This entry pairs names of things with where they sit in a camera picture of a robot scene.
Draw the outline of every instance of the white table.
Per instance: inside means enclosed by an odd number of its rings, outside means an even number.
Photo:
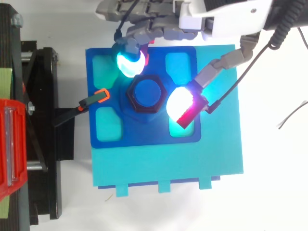
[[[99,0],[7,0],[24,17],[22,40],[58,53],[60,107],[87,97],[85,49],[111,47],[117,23],[96,18]],[[308,29],[303,29],[308,38]],[[272,32],[261,34],[256,52]],[[238,39],[155,46],[228,44]],[[129,197],[92,186],[89,116],[76,118],[75,159],[61,163],[63,213],[39,216],[32,231],[308,230],[308,107],[282,130],[276,125],[308,99],[308,51],[296,29],[281,49],[266,51],[239,86],[244,174],[221,177],[211,190],[197,183],[131,187]],[[247,67],[238,68],[242,73]]]

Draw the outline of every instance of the red container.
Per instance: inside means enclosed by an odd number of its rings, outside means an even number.
[[[0,99],[0,201],[26,181],[26,107]]]

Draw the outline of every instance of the screw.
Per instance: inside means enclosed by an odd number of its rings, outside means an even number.
[[[59,60],[58,60],[58,54],[56,53],[54,53],[54,54],[52,54],[52,60],[54,61],[54,62],[58,62]]]
[[[24,19],[21,14],[16,13],[12,17],[12,25],[18,29],[24,26]]]
[[[30,101],[30,102],[28,103],[28,114],[29,114],[29,115],[32,115],[34,111],[35,111],[35,106],[34,106],[33,103]]]

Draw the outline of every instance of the led light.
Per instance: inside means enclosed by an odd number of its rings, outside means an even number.
[[[116,63],[117,67],[126,77],[134,78],[135,75],[139,75],[143,71],[145,57],[144,54],[140,52],[139,60],[132,62],[119,52],[116,56]]]
[[[175,88],[171,93],[166,110],[169,117],[177,122],[178,119],[190,108],[193,104],[193,96],[185,87]]]

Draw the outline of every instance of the black frame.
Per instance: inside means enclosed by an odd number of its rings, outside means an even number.
[[[57,108],[57,54],[52,48],[37,49],[35,41],[21,42],[20,29],[11,23],[16,13],[11,5],[0,3],[0,68],[13,70],[11,99],[36,107],[31,116],[27,113],[27,160],[39,160],[42,170],[28,171],[28,182],[11,195],[9,218],[0,220],[1,231],[27,231],[29,221],[38,224],[38,215],[60,217],[60,161],[73,159],[74,154],[75,121],[57,128],[51,123],[70,110]],[[32,52],[30,61],[22,62],[22,52]]]

